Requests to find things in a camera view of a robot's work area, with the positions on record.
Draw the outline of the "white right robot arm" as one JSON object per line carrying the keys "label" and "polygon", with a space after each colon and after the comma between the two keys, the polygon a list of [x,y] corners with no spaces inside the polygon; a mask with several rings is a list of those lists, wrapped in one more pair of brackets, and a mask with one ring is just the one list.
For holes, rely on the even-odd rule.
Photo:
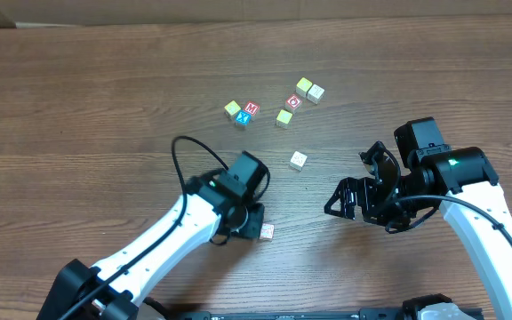
{"label": "white right robot arm", "polygon": [[325,213],[398,234],[440,212],[461,240],[496,317],[512,319],[512,216],[500,178],[477,147],[454,150],[432,117],[397,128],[394,156],[377,141],[360,158],[366,177],[341,180]]}

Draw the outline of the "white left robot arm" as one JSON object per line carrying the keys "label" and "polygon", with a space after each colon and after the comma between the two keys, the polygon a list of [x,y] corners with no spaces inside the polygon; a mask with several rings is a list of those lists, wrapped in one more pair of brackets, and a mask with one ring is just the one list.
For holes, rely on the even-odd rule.
{"label": "white left robot arm", "polygon": [[257,239],[269,170],[243,152],[229,169],[192,178],[158,222],[125,248],[87,267],[72,260],[56,276],[41,319],[134,319],[157,284],[215,236]]}

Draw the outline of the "white number six block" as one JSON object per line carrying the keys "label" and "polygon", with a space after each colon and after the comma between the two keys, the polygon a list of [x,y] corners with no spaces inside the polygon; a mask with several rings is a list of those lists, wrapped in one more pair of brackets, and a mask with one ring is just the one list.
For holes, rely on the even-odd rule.
{"label": "white number six block", "polygon": [[291,168],[301,171],[307,162],[307,159],[308,157],[305,154],[295,151],[291,157],[289,165]]}

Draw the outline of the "red Y wooden block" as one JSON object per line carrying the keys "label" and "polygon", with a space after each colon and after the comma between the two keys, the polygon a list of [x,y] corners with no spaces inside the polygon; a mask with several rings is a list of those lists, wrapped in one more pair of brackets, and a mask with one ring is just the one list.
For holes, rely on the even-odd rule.
{"label": "red Y wooden block", "polygon": [[260,241],[271,241],[274,237],[275,226],[273,224],[263,223],[260,229]]}

